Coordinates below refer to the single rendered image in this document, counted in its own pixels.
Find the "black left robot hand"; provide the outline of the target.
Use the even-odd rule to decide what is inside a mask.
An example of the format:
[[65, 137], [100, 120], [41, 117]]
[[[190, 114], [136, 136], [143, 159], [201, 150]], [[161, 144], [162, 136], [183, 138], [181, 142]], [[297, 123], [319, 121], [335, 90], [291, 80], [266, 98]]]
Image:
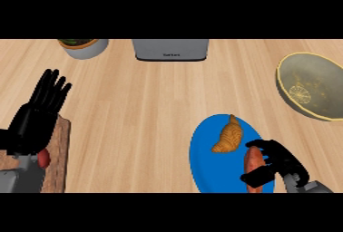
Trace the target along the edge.
[[29, 155], [47, 147], [71, 86], [57, 70], [43, 72], [29, 101], [17, 109], [7, 129], [0, 129], [0, 150], [7, 155]]

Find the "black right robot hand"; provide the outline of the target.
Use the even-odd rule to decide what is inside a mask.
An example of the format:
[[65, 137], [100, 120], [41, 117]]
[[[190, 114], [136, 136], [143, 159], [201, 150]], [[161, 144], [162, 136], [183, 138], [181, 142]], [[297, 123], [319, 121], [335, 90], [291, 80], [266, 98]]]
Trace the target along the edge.
[[261, 149], [266, 159], [264, 165], [242, 174], [239, 179], [257, 188], [275, 179], [275, 173], [278, 173], [282, 177], [295, 176], [294, 186], [301, 188], [309, 181], [307, 170], [285, 147], [275, 140], [252, 140], [245, 146]]

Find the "orange sweet potato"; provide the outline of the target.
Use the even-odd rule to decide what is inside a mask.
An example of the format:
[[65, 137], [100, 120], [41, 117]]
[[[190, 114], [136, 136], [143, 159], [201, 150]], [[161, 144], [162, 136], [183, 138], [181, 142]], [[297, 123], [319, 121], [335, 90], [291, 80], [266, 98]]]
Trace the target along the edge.
[[[248, 174], [252, 170], [264, 165], [263, 153], [255, 146], [251, 146], [244, 157], [244, 171]], [[261, 193], [263, 186], [252, 188], [247, 185], [248, 193]]]

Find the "blue plate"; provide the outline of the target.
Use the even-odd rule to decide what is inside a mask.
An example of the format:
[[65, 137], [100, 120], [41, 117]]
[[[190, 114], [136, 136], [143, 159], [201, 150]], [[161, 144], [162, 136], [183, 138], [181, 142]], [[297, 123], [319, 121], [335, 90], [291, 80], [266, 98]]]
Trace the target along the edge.
[[[192, 134], [189, 147], [189, 162], [192, 179], [202, 193], [248, 193], [247, 184], [239, 179], [244, 171], [244, 157], [248, 151], [245, 144], [258, 140], [255, 129], [239, 119], [242, 140], [238, 149], [226, 153], [214, 153], [213, 145], [217, 143], [221, 128], [229, 121], [229, 114], [215, 114], [198, 124]], [[263, 192], [273, 192], [273, 181], [263, 184]]]

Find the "grey bowl with yellow rim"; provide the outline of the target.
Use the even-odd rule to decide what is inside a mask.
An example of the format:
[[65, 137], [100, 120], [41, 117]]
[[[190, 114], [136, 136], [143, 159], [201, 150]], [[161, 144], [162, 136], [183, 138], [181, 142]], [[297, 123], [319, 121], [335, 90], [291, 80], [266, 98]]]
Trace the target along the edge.
[[288, 106], [319, 121], [343, 121], [343, 66], [315, 53], [289, 53], [276, 68], [278, 94]]

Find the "red vegetable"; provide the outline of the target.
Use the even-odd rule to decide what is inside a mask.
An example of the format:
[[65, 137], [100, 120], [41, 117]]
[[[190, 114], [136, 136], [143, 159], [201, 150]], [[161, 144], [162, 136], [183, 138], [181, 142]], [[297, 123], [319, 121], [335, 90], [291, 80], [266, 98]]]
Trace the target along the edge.
[[37, 153], [37, 165], [41, 169], [44, 169], [50, 164], [50, 153], [47, 150], [41, 150]]

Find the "brown wooden cutting board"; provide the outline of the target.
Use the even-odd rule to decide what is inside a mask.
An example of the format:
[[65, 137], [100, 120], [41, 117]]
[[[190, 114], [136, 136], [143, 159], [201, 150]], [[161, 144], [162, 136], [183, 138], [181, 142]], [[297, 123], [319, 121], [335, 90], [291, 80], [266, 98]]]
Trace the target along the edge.
[[[50, 153], [50, 164], [44, 168], [45, 177], [43, 187], [38, 193], [65, 192], [65, 175], [68, 161], [71, 122], [62, 116], [57, 117], [54, 130], [50, 137], [47, 151]], [[17, 157], [9, 156], [4, 150], [0, 150], [0, 170], [14, 169], [19, 166]]]

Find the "golden brown croissant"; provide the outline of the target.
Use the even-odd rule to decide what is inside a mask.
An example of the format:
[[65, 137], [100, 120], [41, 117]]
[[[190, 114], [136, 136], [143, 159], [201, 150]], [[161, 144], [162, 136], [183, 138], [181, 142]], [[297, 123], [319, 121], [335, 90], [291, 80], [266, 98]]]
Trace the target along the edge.
[[235, 115], [229, 116], [229, 121], [221, 128], [220, 138], [211, 147], [214, 153], [232, 152], [238, 149], [242, 140], [242, 128]]

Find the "grey plant pot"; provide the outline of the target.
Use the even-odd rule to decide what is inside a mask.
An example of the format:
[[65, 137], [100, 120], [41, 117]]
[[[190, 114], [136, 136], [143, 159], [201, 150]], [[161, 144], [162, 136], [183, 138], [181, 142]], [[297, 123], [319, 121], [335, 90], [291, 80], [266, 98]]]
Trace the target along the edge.
[[59, 45], [63, 47], [65, 52], [72, 58], [85, 60], [91, 59], [106, 50], [108, 39], [93, 39], [78, 46], [66, 45], [63, 42], [59, 42]]

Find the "grey appliance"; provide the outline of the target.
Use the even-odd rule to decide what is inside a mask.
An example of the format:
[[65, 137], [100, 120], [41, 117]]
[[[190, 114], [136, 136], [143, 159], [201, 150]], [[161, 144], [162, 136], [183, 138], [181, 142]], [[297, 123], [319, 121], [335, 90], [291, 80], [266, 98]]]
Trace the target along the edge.
[[149, 62], [196, 62], [207, 59], [208, 39], [133, 39], [136, 59]]

